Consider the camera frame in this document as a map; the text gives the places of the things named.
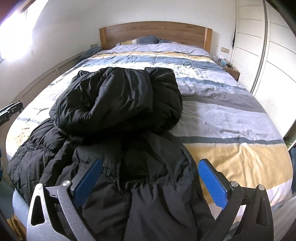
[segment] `window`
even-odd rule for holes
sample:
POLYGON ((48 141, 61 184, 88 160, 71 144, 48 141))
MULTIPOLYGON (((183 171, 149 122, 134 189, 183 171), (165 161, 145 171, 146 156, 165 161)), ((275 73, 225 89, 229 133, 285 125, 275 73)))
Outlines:
POLYGON ((0 25, 0 63, 21 58, 32 46, 32 30, 48 0, 36 0, 23 13, 14 12, 0 25))

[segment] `folded black jacket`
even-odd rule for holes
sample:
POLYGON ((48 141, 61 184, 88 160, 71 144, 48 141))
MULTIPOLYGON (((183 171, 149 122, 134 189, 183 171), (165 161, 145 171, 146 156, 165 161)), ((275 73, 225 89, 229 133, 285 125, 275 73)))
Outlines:
POLYGON ((181 112, 171 69, 80 71, 12 157, 11 181, 30 204, 37 183, 60 185, 99 158, 79 210, 97 240, 200 240, 214 218, 193 158, 167 132, 181 112))

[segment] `headboard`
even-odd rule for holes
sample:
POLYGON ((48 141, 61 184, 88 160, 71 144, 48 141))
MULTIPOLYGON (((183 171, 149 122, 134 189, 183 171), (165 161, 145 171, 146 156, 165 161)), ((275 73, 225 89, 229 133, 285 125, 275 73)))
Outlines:
POLYGON ((100 28, 102 49, 112 49, 115 44, 131 39, 155 35, 180 44, 195 45, 210 52, 212 29, 193 24, 145 21, 100 28))

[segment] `nightstand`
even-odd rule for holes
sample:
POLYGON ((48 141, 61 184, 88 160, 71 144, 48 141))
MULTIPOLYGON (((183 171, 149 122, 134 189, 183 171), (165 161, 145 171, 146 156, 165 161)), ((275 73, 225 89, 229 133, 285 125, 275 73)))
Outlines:
POLYGON ((228 72, 236 81, 239 80, 239 71, 234 68, 233 66, 232 67, 228 67, 227 65, 225 66, 222 66, 221 63, 218 63, 215 61, 216 64, 220 65, 221 67, 223 67, 223 69, 228 72))

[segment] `bed sheet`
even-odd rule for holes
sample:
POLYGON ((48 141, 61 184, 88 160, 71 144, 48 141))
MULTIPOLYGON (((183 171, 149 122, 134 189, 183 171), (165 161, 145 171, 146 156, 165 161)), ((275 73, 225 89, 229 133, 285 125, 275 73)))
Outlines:
MULTIPOLYGON (((291 189, 292 164, 286 145, 258 101, 237 83, 209 54, 181 44, 122 45, 80 62, 46 87, 17 117, 7 139, 8 158, 29 137, 68 87, 78 71, 108 66, 144 69, 164 67, 174 71, 183 98, 183 112, 170 131, 198 164, 207 158, 226 178, 241 186, 263 184, 273 209, 291 189)), ((221 211, 202 183, 213 216, 221 211)), ((242 217, 241 206, 235 221, 242 217)))

